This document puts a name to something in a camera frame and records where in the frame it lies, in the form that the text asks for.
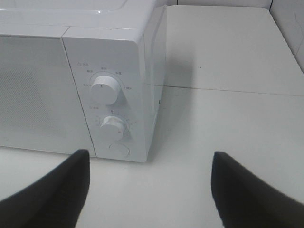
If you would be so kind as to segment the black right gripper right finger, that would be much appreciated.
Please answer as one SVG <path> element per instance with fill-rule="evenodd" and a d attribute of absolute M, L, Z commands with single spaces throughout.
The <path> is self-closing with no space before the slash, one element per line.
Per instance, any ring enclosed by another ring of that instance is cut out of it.
<path fill-rule="evenodd" d="M 250 172 L 225 152 L 214 152 L 211 192 L 225 228 L 302 228 L 304 206 Z"/>

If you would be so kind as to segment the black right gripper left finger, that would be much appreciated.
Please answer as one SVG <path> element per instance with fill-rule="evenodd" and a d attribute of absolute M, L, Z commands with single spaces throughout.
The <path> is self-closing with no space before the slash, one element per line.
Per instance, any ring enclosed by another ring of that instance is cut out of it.
<path fill-rule="evenodd" d="M 2 228 L 74 228 L 90 185 L 88 150 L 77 150 L 38 181 L 0 202 Z"/>

